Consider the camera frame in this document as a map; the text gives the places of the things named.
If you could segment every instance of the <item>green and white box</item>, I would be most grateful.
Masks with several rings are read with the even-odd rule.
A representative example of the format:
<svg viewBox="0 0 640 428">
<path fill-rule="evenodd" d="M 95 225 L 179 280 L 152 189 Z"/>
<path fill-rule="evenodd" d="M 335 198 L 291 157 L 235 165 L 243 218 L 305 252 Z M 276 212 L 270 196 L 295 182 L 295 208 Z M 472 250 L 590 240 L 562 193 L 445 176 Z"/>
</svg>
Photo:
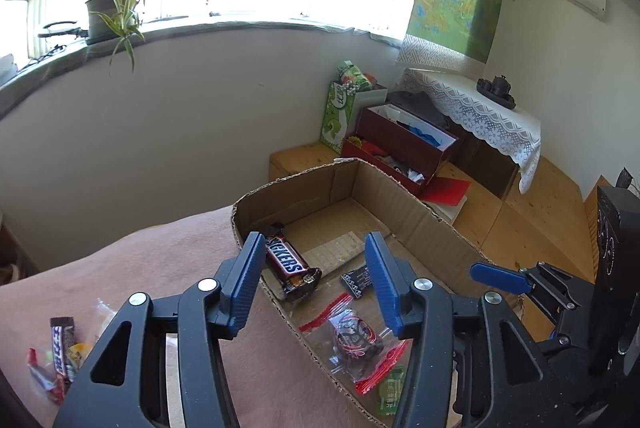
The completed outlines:
<svg viewBox="0 0 640 428">
<path fill-rule="evenodd" d="M 356 130 L 360 111 L 366 107 L 382 105 L 386 100 L 386 92 L 387 89 L 373 89 L 347 94 L 344 85 L 332 82 L 326 99 L 320 141 L 340 153 L 344 139 Z"/>
</svg>

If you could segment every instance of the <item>white tablecloth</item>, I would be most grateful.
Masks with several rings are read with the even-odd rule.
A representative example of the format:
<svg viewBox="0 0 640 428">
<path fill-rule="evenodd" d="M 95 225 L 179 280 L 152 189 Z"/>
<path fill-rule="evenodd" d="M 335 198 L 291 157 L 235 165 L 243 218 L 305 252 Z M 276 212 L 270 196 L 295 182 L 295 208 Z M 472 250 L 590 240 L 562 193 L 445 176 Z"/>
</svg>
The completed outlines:
<svg viewBox="0 0 640 428">
<path fill-rule="evenodd" d="M 540 160 L 539 119 L 517 104 L 512 111 L 498 105 L 476 90 L 475 81 L 455 74 L 407 69 L 398 88 L 427 92 L 442 114 L 518 164 L 520 192 L 529 189 Z"/>
</svg>

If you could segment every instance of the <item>wall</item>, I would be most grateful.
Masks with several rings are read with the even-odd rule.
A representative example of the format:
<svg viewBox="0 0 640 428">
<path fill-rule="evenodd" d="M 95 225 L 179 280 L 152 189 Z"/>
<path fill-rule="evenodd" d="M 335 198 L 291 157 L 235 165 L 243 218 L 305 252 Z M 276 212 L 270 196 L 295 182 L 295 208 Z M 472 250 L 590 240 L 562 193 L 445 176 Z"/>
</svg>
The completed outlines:
<svg viewBox="0 0 640 428">
<path fill-rule="evenodd" d="M 46 269 L 233 203 L 269 154 L 319 137 L 334 66 L 395 81 L 366 35 L 235 30 L 162 40 L 50 81 L 0 121 L 0 208 Z"/>
<path fill-rule="evenodd" d="M 640 17 L 607 0 L 601 22 L 567 0 L 504 0 L 484 77 L 504 74 L 542 122 L 542 154 L 586 196 L 640 173 Z"/>
</svg>

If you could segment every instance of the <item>red box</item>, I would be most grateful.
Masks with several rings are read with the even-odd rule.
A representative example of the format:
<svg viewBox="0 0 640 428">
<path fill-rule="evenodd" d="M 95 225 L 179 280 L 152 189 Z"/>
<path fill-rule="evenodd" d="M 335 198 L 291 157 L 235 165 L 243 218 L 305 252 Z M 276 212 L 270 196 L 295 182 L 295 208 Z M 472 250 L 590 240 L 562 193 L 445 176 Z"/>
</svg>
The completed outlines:
<svg viewBox="0 0 640 428">
<path fill-rule="evenodd" d="M 391 121 L 387 116 L 432 135 L 440 142 L 440 147 L 428 144 L 418 135 Z M 450 158 L 453 146 L 458 140 L 449 132 L 443 131 L 436 125 L 423 121 L 423 119 L 392 104 L 363 109 L 358 119 L 356 134 L 383 148 L 401 163 L 420 172 L 424 176 L 424 180 L 419 183 L 410 180 L 388 164 L 353 145 L 350 141 L 344 142 L 341 155 L 343 157 L 359 157 L 377 166 L 396 179 L 413 195 L 420 193 L 436 174 L 440 165 Z"/>
</svg>

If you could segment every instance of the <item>plant pot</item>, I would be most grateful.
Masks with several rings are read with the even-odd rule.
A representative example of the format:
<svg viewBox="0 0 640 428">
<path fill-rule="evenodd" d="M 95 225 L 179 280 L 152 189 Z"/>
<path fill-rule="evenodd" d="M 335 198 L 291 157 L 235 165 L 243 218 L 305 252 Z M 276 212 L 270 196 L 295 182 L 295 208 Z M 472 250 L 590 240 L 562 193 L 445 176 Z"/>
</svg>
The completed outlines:
<svg viewBox="0 0 640 428">
<path fill-rule="evenodd" d="M 89 37 L 86 39 L 87 44 L 96 44 L 97 42 L 117 37 L 104 23 L 100 15 L 92 13 L 100 12 L 113 17 L 116 13 L 116 4 L 113 0 L 88 0 L 86 8 L 89 11 Z"/>
</svg>

